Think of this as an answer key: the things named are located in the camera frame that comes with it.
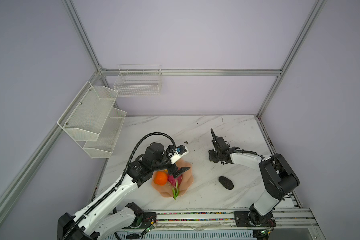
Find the pink fake dragon fruit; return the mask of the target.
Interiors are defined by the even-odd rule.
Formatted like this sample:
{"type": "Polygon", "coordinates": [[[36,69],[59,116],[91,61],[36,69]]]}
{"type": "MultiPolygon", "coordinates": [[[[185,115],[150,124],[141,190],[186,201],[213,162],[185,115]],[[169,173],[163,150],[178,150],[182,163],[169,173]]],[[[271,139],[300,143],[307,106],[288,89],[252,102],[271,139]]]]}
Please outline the pink fake dragon fruit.
{"type": "Polygon", "coordinates": [[[179,176],[178,178],[174,178],[171,175],[168,175],[167,183],[171,187],[173,199],[176,200],[180,193],[180,185],[183,180],[183,176],[179,176]]]}

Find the dark fake avocado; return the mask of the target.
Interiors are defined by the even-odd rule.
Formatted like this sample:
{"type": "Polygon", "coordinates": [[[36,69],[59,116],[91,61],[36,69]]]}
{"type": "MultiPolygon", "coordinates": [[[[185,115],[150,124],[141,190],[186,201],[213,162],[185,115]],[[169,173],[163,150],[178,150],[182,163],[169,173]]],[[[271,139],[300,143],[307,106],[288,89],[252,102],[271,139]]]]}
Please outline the dark fake avocado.
{"type": "Polygon", "coordinates": [[[219,176],[218,181],[227,190],[232,190],[234,188],[234,183],[227,177],[219,176]]]}
{"type": "Polygon", "coordinates": [[[219,160],[216,158],[216,152],[214,150],[209,150],[209,161],[213,163],[219,162],[219,160]]]}

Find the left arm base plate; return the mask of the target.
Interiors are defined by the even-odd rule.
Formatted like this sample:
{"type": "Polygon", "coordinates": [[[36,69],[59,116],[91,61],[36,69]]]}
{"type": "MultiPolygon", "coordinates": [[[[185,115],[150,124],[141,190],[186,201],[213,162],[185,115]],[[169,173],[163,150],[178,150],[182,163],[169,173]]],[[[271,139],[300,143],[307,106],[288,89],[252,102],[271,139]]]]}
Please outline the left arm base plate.
{"type": "Polygon", "coordinates": [[[151,225],[151,222],[156,222],[157,213],[148,212],[143,213],[135,218],[129,229],[146,229],[151,225]]]}

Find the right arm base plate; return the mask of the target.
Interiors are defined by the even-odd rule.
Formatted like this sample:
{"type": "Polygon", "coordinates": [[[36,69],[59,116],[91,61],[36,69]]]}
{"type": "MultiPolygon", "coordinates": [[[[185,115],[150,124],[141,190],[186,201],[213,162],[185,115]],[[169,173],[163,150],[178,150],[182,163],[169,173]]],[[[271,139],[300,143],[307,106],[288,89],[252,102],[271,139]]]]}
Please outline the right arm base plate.
{"type": "Polygon", "coordinates": [[[275,227],[273,212],[262,216],[256,211],[235,211],[234,219],[237,227],[275,227]]]}

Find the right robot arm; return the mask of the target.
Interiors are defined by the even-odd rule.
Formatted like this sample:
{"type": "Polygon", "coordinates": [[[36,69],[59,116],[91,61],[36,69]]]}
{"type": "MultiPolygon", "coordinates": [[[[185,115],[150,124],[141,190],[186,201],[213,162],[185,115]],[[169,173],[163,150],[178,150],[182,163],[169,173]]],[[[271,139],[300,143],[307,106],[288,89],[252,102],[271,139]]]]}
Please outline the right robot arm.
{"type": "Polygon", "coordinates": [[[223,137],[211,130],[213,150],[209,151],[209,160],[223,165],[241,165],[259,172],[265,190],[251,206],[246,223],[259,227],[271,216],[273,209],[300,185],[300,180],[285,157],[273,154],[264,157],[256,152],[231,147],[223,137]]]}

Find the orange fake fruit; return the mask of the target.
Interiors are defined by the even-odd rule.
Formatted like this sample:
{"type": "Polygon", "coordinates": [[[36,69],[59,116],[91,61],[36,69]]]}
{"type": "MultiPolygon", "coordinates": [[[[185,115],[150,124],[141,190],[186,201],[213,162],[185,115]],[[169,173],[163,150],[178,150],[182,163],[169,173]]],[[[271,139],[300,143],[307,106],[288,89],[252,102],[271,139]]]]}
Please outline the orange fake fruit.
{"type": "Polygon", "coordinates": [[[154,183],[159,186],[164,186],[167,184],[168,181],[168,174],[163,171],[158,171],[154,178],[154,183]]]}

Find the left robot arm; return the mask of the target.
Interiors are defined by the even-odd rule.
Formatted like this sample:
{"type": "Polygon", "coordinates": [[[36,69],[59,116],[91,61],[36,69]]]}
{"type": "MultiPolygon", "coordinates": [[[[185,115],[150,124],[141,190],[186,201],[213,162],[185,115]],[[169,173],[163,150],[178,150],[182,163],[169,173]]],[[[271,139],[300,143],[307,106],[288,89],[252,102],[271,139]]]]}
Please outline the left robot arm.
{"type": "Polygon", "coordinates": [[[189,170],[176,163],[189,153],[186,146],[167,149],[160,143],[151,143],[144,154],[132,158],[122,175],[105,192],[75,214],[63,214],[58,220],[59,240],[103,240],[109,235],[131,226],[143,215],[135,203],[127,204],[121,211],[110,212],[131,192],[140,188],[157,171],[167,170],[174,178],[189,170]]]}

